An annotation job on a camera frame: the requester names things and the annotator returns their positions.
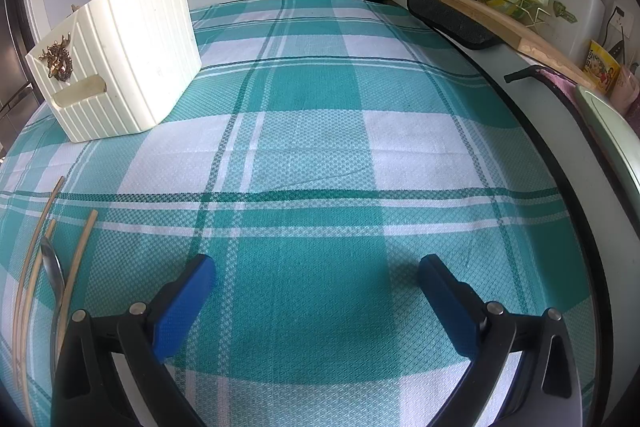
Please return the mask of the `stainless steel spoon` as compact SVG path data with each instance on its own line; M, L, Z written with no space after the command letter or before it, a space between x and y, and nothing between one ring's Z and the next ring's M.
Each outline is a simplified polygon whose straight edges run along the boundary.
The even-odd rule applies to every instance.
M54 384L56 369L56 335L58 335L58 318L60 317L62 299L65 289L65 280L62 265L53 245L46 236L40 241L42 254L42 264L46 271L47 279L50 283L54 296L54 306L50 328L50 376L51 384Z

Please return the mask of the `cream utensil holder box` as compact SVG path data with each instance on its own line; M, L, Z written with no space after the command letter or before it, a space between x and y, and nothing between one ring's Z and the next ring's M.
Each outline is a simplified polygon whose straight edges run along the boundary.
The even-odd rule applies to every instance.
M26 61L75 143L155 127L202 67L188 0L91 0Z

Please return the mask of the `teal white checkered tablecloth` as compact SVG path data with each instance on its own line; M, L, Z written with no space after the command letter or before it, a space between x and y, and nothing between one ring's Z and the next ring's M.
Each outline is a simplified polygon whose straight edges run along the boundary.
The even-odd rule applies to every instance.
M149 132L76 144L40 107L1 168L1 380L43 210L72 305L148 301L197 254L216 286L168 371L211 426L423 426L468 362L416 283L435 254L513 313L566 317L582 395L596 336L552 173L490 82L398 6L252 0L191 14L202 69ZM30 399L50 421L39 279Z

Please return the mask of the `light green cloth pad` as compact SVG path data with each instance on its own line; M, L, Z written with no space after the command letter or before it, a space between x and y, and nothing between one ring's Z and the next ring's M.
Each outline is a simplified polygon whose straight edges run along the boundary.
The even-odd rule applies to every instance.
M620 183L631 202L639 202L639 137L617 110L597 93L579 86L577 104L587 124L596 132Z

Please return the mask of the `pink cloth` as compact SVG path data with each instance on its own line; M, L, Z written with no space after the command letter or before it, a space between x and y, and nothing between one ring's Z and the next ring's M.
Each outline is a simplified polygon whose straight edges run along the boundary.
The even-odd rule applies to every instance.
M579 82L568 78L567 75L563 75L548 66L542 66L540 73L544 76L544 78L547 78L551 83L553 83L555 87L562 90L566 94L573 93L578 87L580 87Z

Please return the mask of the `stainless steel refrigerator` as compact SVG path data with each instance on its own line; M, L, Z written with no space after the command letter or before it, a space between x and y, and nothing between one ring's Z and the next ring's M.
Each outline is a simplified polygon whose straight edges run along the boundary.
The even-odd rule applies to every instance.
M1 0L1 146L6 152L42 102L25 55L32 36L22 0Z

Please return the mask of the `wooden cutting board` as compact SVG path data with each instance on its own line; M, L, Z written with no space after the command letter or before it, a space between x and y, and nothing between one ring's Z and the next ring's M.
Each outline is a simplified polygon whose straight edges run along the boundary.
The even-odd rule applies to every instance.
M438 0L458 12L475 20L487 30L500 38L514 51L532 60L552 68L584 88L597 91L596 84L591 81L564 54L555 49L540 35L526 28L523 24L506 14L491 9L484 3L475 0Z

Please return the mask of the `yellow snack packet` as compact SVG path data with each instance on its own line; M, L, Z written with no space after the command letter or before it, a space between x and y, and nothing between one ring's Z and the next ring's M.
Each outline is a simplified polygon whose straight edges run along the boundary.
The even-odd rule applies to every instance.
M608 95L620 73L620 64L597 41L591 40L582 71L603 95Z

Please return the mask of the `white knife block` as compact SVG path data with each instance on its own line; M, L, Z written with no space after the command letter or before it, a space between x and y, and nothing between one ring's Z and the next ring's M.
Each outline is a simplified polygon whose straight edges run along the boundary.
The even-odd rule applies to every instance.
M599 35L603 17L602 0L549 0L538 31L555 49L582 67L590 42Z

